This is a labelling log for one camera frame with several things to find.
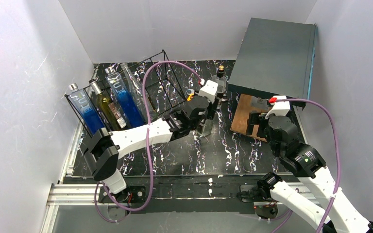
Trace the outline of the clear bottle with gold rim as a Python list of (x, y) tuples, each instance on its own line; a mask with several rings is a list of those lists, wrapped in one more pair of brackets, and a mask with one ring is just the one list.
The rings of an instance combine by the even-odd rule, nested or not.
[(202, 118), (196, 130), (201, 136), (208, 136), (211, 134), (213, 123), (214, 113), (211, 112), (206, 116), (206, 118)]

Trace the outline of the blue square glass bottle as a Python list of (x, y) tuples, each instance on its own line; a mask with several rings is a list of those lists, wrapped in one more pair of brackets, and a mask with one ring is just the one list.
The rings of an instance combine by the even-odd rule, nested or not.
[(113, 67), (105, 69), (106, 79), (132, 128), (144, 125), (143, 117), (121, 75)]

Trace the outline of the clear bottle with black cap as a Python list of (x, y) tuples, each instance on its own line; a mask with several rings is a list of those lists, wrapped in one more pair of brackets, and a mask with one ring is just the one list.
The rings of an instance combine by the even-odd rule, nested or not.
[(227, 80), (226, 80), (226, 77), (224, 76), (224, 71), (225, 71), (224, 66), (219, 65), (217, 68), (216, 75), (211, 76), (211, 80), (218, 84), (217, 97), (220, 98), (220, 103), (227, 101), (227, 94), (226, 94)]

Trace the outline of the dark green wine bottle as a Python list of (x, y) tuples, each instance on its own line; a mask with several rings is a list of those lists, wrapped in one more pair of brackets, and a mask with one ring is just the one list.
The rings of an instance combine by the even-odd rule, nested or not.
[(96, 104), (104, 118), (108, 121), (112, 131), (124, 130), (127, 124), (110, 96), (103, 93), (96, 80), (91, 79), (89, 84), (96, 95)]

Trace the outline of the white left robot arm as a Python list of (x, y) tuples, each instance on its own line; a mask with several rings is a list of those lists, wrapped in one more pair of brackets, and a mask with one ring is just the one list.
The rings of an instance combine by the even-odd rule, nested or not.
[(119, 159), (136, 150), (174, 141), (187, 136), (193, 130), (201, 129), (218, 102), (219, 98), (210, 100), (195, 95), (182, 108), (150, 125), (113, 132), (106, 128), (99, 129), (84, 151), (93, 180), (104, 183), (106, 189), (113, 194), (125, 190), (127, 184), (118, 169)]

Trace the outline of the blue bottle with silver cap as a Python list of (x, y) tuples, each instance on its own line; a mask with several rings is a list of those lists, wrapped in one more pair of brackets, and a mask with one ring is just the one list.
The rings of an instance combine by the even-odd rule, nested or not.
[(84, 89), (80, 89), (76, 83), (72, 83), (68, 87), (71, 91), (68, 95), (68, 100), (85, 123), (86, 129), (91, 135), (95, 134), (104, 127), (104, 124), (88, 93)]

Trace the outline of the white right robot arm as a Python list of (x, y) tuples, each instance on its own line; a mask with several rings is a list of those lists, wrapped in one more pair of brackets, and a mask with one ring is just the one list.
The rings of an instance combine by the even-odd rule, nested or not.
[(314, 195), (317, 204), (269, 172), (256, 186), (238, 192), (242, 202), (274, 200), (287, 206), (319, 233), (373, 233), (367, 220), (351, 204), (333, 179), (325, 160), (312, 146), (298, 139), (298, 128), (285, 115), (252, 111), (247, 131), (258, 125), (257, 135), (266, 138), (273, 155)]

